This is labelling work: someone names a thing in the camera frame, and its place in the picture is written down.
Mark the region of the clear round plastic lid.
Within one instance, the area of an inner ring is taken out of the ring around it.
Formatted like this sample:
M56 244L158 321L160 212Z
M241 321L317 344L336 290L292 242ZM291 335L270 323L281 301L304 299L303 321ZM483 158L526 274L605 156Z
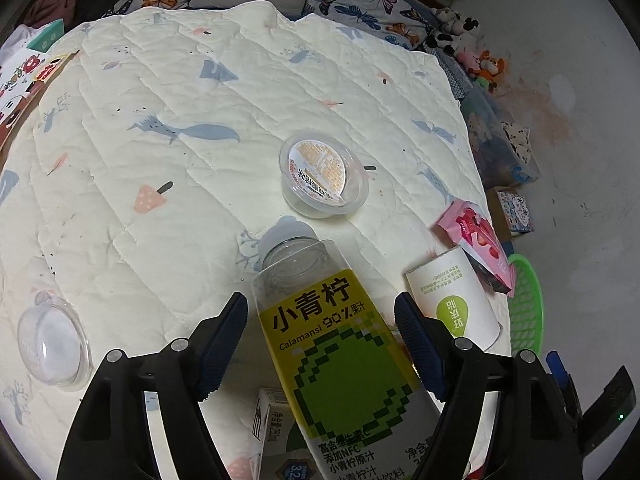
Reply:
M78 314L63 298L37 292L16 336L26 370L38 382L68 391L85 387L92 373L90 347Z

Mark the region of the clear juice bottle yellow label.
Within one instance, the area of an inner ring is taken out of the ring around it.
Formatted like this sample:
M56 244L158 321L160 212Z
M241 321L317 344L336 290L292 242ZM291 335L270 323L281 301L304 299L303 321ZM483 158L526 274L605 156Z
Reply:
M299 430L326 479L409 479L438 411L332 240L281 218L258 243L258 318Z

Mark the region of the white paper cup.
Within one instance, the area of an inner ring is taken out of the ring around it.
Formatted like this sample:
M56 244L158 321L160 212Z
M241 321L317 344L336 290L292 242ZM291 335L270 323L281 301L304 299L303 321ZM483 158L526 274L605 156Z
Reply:
M501 332L494 310L462 248L452 248L406 273L424 315L442 321L454 337L489 349Z

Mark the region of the blue white milk carton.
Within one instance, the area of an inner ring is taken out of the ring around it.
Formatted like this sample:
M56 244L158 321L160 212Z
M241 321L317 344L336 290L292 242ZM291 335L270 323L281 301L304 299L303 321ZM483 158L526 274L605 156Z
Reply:
M250 432L254 479L318 479L318 469L280 389L260 388Z

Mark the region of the pink snack wrapper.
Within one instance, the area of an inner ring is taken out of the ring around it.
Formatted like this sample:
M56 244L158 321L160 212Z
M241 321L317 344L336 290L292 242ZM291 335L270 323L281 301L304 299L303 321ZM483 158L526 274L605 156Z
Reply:
M439 217L436 226L463 249L475 272L494 292L513 295L515 272L480 206L456 198Z

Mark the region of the green plastic waste basket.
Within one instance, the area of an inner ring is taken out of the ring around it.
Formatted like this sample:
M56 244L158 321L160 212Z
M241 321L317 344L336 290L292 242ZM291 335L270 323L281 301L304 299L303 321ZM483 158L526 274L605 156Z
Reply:
M539 354L544 342L544 297L538 276L527 258L521 254L508 258L515 272L513 296L508 299L511 327L511 352L521 350Z

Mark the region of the cardboard box with cards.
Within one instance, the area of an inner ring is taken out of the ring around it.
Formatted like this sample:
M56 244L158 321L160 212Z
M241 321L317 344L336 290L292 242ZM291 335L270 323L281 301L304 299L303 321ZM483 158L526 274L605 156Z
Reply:
M498 186L486 192L492 225L500 242L533 232L534 227L526 200L516 188Z

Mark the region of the clear plastic storage bin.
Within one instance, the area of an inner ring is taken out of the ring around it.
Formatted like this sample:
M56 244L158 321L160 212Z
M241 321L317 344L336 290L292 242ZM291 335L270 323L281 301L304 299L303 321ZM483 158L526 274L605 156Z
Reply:
M482 87L461 101L470 144L484 188L518 186L540 178L532 130L513 116Z

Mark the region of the small jelly cup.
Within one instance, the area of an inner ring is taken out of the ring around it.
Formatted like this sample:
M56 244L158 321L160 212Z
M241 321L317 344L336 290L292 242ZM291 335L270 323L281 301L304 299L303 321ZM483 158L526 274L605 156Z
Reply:
M369 195L360 159L333 136L307 131L284 142L279 154L282 194L303 217L346 217Z

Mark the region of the orange fox plush toy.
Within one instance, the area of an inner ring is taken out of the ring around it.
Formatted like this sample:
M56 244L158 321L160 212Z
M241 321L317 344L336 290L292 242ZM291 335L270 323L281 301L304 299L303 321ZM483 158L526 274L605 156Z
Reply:
M478 58L478 71L475 79L488 92L494 92L498 87L500 76L506 70L506 60L495 58L489 50L485 50Z

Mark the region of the pink plush toy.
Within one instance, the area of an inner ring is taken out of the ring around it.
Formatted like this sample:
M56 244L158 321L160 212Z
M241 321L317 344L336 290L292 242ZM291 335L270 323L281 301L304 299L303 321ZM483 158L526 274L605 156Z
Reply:
M480 71L480 56L473 50L463 49L456 54L456 59L467 74L477 74Z

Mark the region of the cow plush toy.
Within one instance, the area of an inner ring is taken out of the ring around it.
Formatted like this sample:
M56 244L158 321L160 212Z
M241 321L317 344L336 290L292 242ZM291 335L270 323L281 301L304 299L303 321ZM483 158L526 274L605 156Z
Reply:
M479 20L472 16L465 18L450 8L432 9L431 12L438 26L426 37L427 47L442 49L449 56L477 51Z

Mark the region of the green tissue box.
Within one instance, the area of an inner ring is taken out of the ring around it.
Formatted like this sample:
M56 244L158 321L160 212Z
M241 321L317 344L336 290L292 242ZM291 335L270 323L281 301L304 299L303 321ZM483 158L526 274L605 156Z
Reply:
M62 18L45 24L37 30L26 48L41 53L47 53L59 39L65 34L64 21Z

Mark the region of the right butterfly pillow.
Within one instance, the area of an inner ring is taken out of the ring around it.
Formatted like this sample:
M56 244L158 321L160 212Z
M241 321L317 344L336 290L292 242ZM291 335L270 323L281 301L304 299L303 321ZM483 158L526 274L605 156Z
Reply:
M416 50L435 31L430 11L409 0L306 0L306 14L336 24L350 39L368 34L406 50Z

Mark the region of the dark clothes pile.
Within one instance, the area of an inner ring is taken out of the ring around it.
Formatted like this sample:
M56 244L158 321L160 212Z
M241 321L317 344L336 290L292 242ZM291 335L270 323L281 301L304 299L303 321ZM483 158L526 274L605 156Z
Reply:
M92 22L118 3L119 0L37 0L26 11L22 24L39 28L56 20L62 20L64 30Z

